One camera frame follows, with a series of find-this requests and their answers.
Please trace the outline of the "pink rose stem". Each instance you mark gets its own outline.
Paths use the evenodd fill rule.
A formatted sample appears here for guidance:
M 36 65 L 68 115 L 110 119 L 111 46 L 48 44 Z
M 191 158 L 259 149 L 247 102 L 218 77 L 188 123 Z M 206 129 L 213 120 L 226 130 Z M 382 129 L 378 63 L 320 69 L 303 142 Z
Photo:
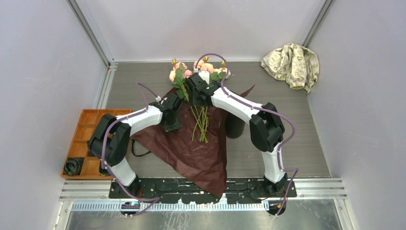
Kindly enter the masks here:
M 171 63 L 173 69 L 169 73 L 169 80 L 176 88 L 176 94 L 178 97 L 188 102 L 189 93 L 186 79 L 193 74 L 193 71 L 189 70 L 185 63 L 178 62 L 176 59 L 172 59 Z

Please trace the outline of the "cream peach rose stem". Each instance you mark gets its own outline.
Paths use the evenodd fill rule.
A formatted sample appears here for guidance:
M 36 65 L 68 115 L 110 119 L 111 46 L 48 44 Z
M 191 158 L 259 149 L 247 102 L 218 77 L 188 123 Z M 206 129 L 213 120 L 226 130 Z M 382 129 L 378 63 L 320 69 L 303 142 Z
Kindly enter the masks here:
M 226 67 L 226 62 L 221 61 L 221 67 L 215 68 L 208 62 L 209 57 L 204 56 L 201 59 L 194 62 L 191 72 L 194 73 L 208 73 L 209 81 L 220 82 L 223 79 L 228 79 L 231 73 Z M 209 105 L 196 106 L 192 105 L 192 93 L 188 93 L 188 102 L 191 108 L 195 120 L 195 127 L 192 132 L 192 141 L 197 140 L 199 142 L 208 143 L 206 133 L 210 125 L 208 110 L 211 108 Z

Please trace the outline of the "black gold-lettered ribbon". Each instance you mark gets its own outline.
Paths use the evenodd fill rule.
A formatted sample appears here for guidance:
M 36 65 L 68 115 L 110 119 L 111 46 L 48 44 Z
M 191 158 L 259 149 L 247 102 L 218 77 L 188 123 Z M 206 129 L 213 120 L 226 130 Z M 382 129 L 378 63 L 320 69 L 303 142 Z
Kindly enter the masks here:
M 144 157 L 151 153 L 150 150 L 146 149 L 139 142 L 131 140 L 131 153 L 135 157 Z

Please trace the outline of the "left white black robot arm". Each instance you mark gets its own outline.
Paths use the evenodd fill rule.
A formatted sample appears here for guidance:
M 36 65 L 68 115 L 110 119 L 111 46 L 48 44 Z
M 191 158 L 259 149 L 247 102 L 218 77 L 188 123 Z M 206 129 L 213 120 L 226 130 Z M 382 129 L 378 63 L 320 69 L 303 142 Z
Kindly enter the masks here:
M 126 159 L 130 137 L 155 125 L 162 125 L 165 131 L 179 129 L 178 109 L 181 102 L 177 95 L 171 93 L 161 101 L 149 103 L 145 108 L 129 114 L 105 114 L 87 142 L 90 153 L 100 159 L 102 169 L 115 178 L 121 192 L 128 198 L 136 197 L 140 190 L 139 177 Z

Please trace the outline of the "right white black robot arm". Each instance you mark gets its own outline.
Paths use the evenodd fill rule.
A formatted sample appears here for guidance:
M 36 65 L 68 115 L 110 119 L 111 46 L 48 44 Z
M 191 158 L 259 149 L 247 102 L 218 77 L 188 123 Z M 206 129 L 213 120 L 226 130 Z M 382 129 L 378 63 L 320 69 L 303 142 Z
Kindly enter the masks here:
M 218 82 L 208 83 L 199 73 L 186 79 L 186 88 L 192 105 L 221 108 L 249 125 L 251 142 L 261 151 L 264 161 L 264 188 L 270 196 L 279 196 L 284 191 L 287 173 L 280 154 L 285 128 L 275 106 L 249 101 Z

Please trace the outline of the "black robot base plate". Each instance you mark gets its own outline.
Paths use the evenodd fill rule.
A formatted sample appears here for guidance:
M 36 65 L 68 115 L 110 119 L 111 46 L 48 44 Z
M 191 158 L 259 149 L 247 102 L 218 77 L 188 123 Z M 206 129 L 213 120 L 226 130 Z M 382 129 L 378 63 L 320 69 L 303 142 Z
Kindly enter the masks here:
M 136 194 L 140 198 L 160 197 L 162 204 L 219 203 L 221 198 L 203 190 L 196 184 L 184 178 L 141 178 L 139 190 Z M 285 193 L 288 198 L 297 197 L 294 183 L 289 190 L 288 182 L 280 192 L 271 194 L 263 178 L 228 178 L 226 189 L 222 195 L 227 204 L 255 204 L 268 198 L 283 199 Z

